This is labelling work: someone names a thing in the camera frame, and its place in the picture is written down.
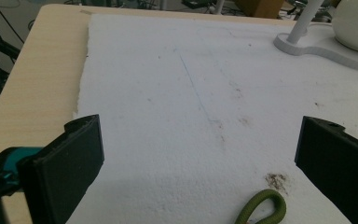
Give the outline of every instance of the white lamp base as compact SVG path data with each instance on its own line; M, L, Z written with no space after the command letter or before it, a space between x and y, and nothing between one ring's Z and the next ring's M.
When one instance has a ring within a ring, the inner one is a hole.
M296 44L287 41L289 34L278 34L274 45L283 52L299 56L314 54L358 70L358 51L340 44L328 24L312 24Z

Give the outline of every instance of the wooden table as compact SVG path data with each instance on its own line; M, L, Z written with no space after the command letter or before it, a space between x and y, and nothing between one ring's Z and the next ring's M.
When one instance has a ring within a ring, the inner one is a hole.
M7 147L45 146L72 120L92 13L293 25L292 21L181 12L42 7L0 97L0 152ZM23 194L5 197L4 203L10 223L32 223Z

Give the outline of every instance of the white mug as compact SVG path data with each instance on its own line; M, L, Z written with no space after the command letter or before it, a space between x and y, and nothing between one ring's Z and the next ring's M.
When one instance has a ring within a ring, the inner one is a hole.
M332 24L336 39L348 48L358 50L358 0L342 0Z

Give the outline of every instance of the white foam sheet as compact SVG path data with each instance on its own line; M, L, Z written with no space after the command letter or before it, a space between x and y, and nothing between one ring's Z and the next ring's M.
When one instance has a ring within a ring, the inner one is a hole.
M358 71L278 51L290 29L93 15L76 118L100 114L105 162L69 223L233 223L268 174L282 223L350 223L294 159L305 115L358 137Z

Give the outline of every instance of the green loop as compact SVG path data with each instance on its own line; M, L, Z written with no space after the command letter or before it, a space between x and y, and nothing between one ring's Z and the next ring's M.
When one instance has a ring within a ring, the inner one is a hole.
M266 199L271 199L274 202L275 212L269 216L256 222L256 224L278 224L286 214L286 202L283 196L276 190L263 189L258 192L241 210L235 221L235 224L245 224L254 210L264 202Z

